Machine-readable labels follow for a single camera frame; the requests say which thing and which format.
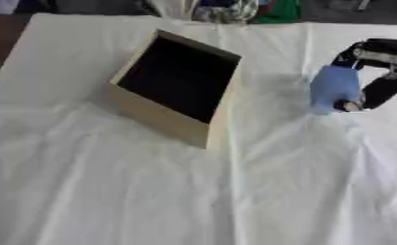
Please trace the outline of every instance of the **blue object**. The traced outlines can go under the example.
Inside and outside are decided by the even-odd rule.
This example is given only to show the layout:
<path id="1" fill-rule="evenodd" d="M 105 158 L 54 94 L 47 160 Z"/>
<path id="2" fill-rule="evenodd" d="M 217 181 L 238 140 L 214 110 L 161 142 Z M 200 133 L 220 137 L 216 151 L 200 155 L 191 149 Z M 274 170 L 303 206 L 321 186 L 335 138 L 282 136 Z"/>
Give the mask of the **blue object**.
<path id="1" fill-rule="evenodd" d="M 199 6 L 202 7 L 230 7 L 235 4 L 237 0 L 201 0 Z"/>
<path id="2" fill-rule="evenodd" d="M 324 66 L 311 82 L 311 106 L 317 114 L 336 111 L 340 99 L 359 100 L 362 91 L 358 71 L 340 66 Z"/>

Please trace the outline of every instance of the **white tablecloth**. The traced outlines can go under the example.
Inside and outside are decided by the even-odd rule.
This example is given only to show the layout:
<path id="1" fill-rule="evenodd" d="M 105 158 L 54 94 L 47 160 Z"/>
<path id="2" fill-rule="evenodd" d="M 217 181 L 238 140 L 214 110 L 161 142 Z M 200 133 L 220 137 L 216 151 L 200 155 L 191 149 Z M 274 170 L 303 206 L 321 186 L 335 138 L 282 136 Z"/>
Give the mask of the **white tablecloth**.
<path id="1" fill-rule="evenodd" d="M 244 56 L 220 151 L 105 102 L 155 28 Z M 369 37 L 397 26 L 36 15 L 0 71 L 0 245 L 397 245 L 397 97 L 308 105 L 312 75 Z"/>

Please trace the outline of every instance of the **wooden box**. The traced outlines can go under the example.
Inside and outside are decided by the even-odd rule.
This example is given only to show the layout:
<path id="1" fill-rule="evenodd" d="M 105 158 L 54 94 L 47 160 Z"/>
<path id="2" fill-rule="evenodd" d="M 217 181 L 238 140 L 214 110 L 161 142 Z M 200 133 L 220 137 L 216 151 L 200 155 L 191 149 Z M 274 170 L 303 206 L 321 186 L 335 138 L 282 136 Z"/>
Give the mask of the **wooden box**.
<path id="1" fill-rule="evenodd" d="M 166 135 L 208 148 L 225 130 L 241 57 L 157 31 L 111 79 L 120 112 Z"/>

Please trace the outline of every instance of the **robotic arm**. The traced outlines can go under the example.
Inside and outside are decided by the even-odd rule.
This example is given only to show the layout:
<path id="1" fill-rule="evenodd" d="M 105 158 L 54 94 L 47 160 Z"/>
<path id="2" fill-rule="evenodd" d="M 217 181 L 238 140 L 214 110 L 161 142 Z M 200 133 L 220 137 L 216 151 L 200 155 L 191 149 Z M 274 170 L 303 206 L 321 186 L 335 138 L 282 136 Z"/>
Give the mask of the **robotic arm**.
<path id="1" fill-rule="evenodd" d="M 388 73 L 367 84 L 357 100 L 350 100 L 340 93 L 339 98 L 333 100 L 333 108 L 342 112 L 374 109 L 397 94 L 397 40 L 372 38 L 355 43 L 340 53 L 329 67 L 347 72 L 351 69 L 360 71 L 364 66 L 386 68 Z M 329 77 L 318 75 L 316 80 L 330 82 Z"/>

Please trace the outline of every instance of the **blue sponge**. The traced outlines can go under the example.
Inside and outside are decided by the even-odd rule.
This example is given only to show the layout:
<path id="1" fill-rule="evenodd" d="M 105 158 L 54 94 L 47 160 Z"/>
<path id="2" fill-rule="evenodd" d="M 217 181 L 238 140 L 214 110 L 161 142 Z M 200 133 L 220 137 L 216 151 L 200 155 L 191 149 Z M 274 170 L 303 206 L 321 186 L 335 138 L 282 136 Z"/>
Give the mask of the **blue sponge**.
<path id="1" fill-rule="evenodd" d="M 311 106 L 317 114 L 328 114 L 336 110 L 335 101 L 359 100 L 361 93 L 357 70 L 324 66 L 311 82 Z"/>

